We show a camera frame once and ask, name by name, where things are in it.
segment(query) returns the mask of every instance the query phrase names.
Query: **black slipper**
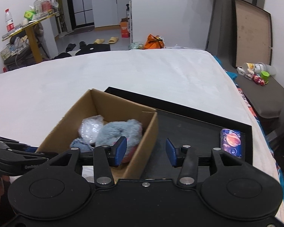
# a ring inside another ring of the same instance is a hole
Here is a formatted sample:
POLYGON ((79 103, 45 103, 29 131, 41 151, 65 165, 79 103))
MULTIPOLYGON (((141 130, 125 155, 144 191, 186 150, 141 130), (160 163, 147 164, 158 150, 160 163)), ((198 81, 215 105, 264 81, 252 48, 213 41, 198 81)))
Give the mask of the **black slipper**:
POLYGON ((86 46, 86 43, 84 41, 81 41, 79 43, 80 49, 83 49, 86 46))
POLYGON ((76 44, 69 44, 67 45, 65 52, 72 51, 75 47, 76 47, 76 44))

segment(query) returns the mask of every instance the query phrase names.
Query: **white bed sheet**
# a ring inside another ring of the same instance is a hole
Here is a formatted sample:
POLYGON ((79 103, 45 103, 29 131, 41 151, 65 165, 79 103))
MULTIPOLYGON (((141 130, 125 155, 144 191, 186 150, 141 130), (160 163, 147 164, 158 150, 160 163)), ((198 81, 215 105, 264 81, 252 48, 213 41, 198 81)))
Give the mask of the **white bed sheet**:
MULTIPOLYGON (((39 146, 86 90, 109 86, 252 125, 254 166, 279 180, 260 127, 236 86, 201 50, 100 52, 0 74, 0 136, 39 146)), ((276 217, 284 223, 284 203, 276 217)))

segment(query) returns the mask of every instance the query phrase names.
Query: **purple box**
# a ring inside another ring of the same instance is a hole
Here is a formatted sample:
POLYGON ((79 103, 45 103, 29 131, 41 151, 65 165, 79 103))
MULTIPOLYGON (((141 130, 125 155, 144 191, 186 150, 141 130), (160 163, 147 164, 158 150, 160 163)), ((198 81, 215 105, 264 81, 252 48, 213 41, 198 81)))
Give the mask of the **purple box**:
POLYGON ((241 132, 237 130, 222 129, 221 149, 241 158, 241 132))

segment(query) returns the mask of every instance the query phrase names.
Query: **yellow slipper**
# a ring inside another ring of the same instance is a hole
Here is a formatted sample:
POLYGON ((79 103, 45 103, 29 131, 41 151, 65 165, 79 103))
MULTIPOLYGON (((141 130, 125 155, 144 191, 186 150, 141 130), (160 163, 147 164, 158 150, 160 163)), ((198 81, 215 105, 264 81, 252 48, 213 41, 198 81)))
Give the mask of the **yellow slipper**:
POLYGON ((118 42, 119 38, 118 37, 111 37, 111 39, 108 41, 109 44, 115 44, 118 42))
POLYGON ((96 39, 95 41, 94 41, 94 44, 102 44, 102 43, 104 43, 104 39, 96 39))

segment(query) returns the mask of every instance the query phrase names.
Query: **orange plastic bag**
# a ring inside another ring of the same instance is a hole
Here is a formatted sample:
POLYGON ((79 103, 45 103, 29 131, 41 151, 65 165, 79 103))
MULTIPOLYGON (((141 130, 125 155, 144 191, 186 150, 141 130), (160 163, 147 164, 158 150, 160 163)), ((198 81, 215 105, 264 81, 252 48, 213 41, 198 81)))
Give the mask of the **orange plastic bag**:
POLYGON ((164 48, 163 39, 161 39, 159 36, 153 36, 152 34, 149 34, 147 41, 144 45, 144 49, 162 49, 164 48))

